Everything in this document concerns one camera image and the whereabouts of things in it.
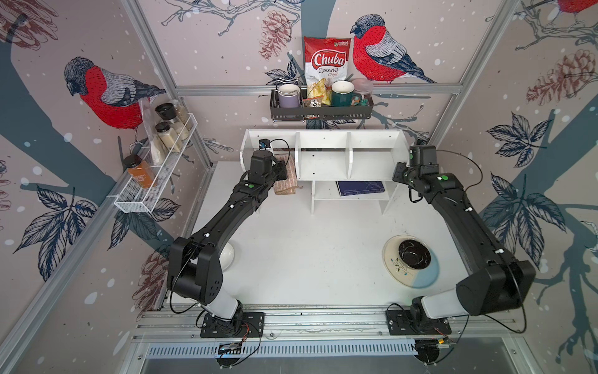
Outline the beige striped knitted cloth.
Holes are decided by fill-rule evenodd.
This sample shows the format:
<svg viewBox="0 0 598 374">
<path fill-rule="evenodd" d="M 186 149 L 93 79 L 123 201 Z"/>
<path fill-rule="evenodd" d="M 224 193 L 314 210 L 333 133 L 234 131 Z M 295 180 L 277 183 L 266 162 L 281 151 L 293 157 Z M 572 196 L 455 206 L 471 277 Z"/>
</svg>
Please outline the beige striped knitted cloth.
<svg viewBox="0 0 598 374">
<path fill-rule="evenodd" d="M 286 166 L 287 178 L 274 183 L 274 193 L 277 196 L 294 195 L 299 188 L 294 159 L 292 156 L 283 154 L 278 154 L 276 158 Z"/>
</svg>

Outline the white wooden bookshelf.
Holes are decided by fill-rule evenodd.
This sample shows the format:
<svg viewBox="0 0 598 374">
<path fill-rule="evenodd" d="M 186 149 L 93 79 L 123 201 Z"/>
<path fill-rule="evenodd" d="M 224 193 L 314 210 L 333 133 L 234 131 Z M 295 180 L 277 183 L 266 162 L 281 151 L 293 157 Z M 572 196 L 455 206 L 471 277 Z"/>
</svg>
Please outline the white wooden bookshelf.
<svg viewBox="0 0 598 374">
<path fill-rule="evenodd" d="M 240 148 L 243 170 L 249 168 L 252 153 L 264 139 L 272 142 L 278 154 L 289 150 L 297 180 L 311 182 L 311 212 L 317 201 L 364 200 L 379 203 L 386 214 L 394 199 L 406 193 L 392 180 L 396 164 L 409 160 L 409 144 L 401 130 L 248 130 Z M 339 181 L 380 181 L 385 191 L 341 196 Z"/>
</svg>

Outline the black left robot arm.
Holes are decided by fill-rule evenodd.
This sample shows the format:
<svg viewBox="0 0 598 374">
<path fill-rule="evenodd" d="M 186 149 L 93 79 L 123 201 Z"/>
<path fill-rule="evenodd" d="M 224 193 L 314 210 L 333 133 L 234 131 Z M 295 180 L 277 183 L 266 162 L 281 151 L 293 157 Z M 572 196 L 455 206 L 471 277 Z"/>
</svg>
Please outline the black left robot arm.
<svg viewBox="0 0 598 374">
<path fill-rule="evenodd" d="M 223 290 L 221 253 L 242 223 L 256 212 L 275 182 L 287 177 L 285 162 L 271 151 L 255 151 L 250 168 L 216 215 L 188 238 L 176 238 L 168 257 L 168 290 L 192 299 L 225 321 L 238 318 L 241 302 Z"/>
</svg>

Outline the lavender mug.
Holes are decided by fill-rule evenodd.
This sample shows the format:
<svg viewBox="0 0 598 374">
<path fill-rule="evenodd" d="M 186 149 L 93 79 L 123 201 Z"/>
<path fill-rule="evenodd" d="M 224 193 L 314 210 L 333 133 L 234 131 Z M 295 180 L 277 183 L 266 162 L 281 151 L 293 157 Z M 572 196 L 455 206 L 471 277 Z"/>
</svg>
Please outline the lavender mug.
<svg viewBox="0 0 598 374">
<path fill-rule="evenodd" d="M 299 108 L 301 106 L 301 88 L 296 84 L 283 84 L 277 87 L 281 108 Z"/>
</svg>

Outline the dark blue book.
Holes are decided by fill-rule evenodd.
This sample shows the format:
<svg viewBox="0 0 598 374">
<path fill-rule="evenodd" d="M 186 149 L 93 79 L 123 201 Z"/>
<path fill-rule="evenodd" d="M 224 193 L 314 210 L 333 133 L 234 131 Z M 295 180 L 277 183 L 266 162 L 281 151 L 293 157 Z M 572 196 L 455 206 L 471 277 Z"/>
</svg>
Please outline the dark blue book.
<svg viewBox="0 0 598 374">
<path fill-rule="evenodd" d="M 336 187 L 340 196 L 376 194 L 386 191 L 380 181 L 337 181 Z"/>
</svg>

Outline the black bowl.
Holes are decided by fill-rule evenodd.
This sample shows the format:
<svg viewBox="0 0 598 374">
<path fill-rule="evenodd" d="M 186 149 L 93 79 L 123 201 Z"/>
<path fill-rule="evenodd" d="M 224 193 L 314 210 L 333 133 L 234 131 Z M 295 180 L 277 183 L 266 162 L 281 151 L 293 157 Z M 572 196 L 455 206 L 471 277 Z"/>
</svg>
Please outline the black bowl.
<svg viewBox="0 0 598 374">
<path fill-rule="evenodd" d="M 423 270 L 431 264 L 431 253 L 421 242 L 413 239 L 399 244 L 398 254 L 401 261 L 409 268 Z"/>
</svg>

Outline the yellow snack packet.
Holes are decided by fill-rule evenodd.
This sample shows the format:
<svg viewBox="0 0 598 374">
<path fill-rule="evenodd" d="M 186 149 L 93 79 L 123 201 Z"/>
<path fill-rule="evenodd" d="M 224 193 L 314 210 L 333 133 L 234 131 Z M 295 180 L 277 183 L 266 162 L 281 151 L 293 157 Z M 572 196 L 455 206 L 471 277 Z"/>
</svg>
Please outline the yellow snack packet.
<svg viewBox="0 0 598 374">
<path fill-rule="evenodd" d="M 307 93 L 308 100 L 316 100 L 321 105 L 331 104 L 331 89 L 328 79 L 320 79 L 320 81 L 309 85 Z"/>
</svg>

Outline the white ceramic bowl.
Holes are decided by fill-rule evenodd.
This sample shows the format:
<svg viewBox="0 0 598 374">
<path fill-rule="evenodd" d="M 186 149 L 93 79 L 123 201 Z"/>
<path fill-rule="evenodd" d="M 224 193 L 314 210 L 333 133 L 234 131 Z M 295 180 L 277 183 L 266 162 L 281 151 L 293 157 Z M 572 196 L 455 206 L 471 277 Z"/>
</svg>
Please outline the white ceramic bowl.
<svg viewBox="0 0 598 374">
<path fill-rule="evenodd" d="M 221 270 L 224 272 L 232 265 L 235 260 L 235 248 L 229 242 L 224 246 L 220 254 Z"/>
</svg>

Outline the pink lidded jar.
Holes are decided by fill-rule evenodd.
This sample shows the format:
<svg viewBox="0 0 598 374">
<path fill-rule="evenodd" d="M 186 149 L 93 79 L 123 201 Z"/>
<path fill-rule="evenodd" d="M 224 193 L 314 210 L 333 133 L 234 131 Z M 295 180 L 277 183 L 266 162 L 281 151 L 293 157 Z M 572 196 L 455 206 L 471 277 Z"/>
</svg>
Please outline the pink lidded jar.
<svg viewBox="0 0 598 374">
<path fill-rule="evenodd" d="M 369 106 L 369 99 L 372 97 L 374 84 L 366 78 L 357 78 L 351 81 L 354 86 L 354 93 L 359 94 L 361 99 L 360 106 Z"/>
</svg>

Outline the black lid spice jar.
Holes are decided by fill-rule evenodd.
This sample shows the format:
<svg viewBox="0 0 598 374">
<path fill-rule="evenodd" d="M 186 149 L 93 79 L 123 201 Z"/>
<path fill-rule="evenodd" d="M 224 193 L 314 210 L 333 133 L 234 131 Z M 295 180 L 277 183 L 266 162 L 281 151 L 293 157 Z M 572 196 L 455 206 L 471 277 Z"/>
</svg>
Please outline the black lid spice jar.
<svg viewBox="0 0 598 374">
<path fill-rule="evenodd" d="M 187 140 L 189 138 L 189 132 L 186 124 L 180 120 L 176 107 L 171 102 L 159 104 L 155 111 L 162 120 L 168 122 L 172 129 L 179 135 L 181 140 Z"/>
<path fill-rule="evenodd" d="M 178 134 L 169 122 L 159 122 L 155 125 L 155 129 L 160 140 L 169 151 L 176 153 L 182 151 L 182 143 L 178 138 Z"/>
</svg>

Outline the green mug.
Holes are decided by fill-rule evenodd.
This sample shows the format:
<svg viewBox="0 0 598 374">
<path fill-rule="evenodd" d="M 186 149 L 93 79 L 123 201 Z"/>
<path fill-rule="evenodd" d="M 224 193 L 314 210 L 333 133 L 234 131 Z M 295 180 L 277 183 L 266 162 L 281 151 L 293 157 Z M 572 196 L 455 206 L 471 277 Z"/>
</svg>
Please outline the green mug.
<svg viewBox="0 0 598 374">
<path fill-rule="evenodd" d="M 352 82 L 336 81 L 332 87 L 331 104 L 333 107 L 353 107 L 361 104 L 362 95 L 355 91 Z"/>
</svg>

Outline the orange spice jar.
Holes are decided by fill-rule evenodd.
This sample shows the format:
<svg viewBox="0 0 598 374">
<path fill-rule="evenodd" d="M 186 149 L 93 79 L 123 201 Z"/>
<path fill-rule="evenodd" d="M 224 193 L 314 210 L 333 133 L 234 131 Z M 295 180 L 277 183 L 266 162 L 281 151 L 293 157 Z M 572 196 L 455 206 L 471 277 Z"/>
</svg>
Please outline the orange spice jar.
<svg viewBox="0 0 598 374">
<path fill-rule="evenodd" d="M 139 155 L 131 154 L 123 159 L 127 172 L 143 188 L 150 189 L 154 183 L 155 174 L 151 166 Z"/>
</svg>

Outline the red Chuba chips bag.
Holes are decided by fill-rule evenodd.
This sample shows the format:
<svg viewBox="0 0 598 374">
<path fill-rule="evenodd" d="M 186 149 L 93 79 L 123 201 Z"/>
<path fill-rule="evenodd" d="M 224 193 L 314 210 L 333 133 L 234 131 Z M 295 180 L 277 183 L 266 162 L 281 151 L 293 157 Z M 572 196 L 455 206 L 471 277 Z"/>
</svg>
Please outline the red Chuba chips bag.
<svg viewBox="0 0 598 374">
<path fill-rule="evenodd" d="M 327 87 L 347 78 L 350 39 L 304 37 L 305 82 L 311 87 L 322 79 Z"/>
</svg>

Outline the black wall shelf basket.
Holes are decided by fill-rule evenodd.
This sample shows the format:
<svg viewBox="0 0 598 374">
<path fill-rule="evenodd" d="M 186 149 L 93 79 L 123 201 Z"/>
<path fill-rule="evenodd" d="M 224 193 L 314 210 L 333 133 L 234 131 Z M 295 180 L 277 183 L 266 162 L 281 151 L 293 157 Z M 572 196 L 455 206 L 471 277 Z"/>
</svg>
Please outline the black wall shelf basket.
<svg viewBox="0 0 598 374">
<path fill-rule="evenodd" d="M 302 121 L 308 119 L 362 120 L 371 118 L 374 107 L 372 98 L 368 98 L 367 106 L 331 107 L 324 105 L 316 108 L 282 108 L 276 90 L 271 90 L 269 104 L 271 118 L 276 121 Z"/>
</svg>

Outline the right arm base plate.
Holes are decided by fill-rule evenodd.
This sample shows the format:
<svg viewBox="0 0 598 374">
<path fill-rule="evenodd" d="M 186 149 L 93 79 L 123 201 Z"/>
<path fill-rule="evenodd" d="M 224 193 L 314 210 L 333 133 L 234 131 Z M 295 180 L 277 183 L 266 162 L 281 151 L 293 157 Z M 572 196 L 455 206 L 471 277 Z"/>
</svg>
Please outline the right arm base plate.
<svg viewBox="0 0 598 374">
<path fill-rule="evenodd" d="M 429 319 L 427 316 L 413 316 L 402 309 L 386 310 L 386 326 L 392 336 L 408 335 L 451 335 L 447 319 Z"/>
</svg>

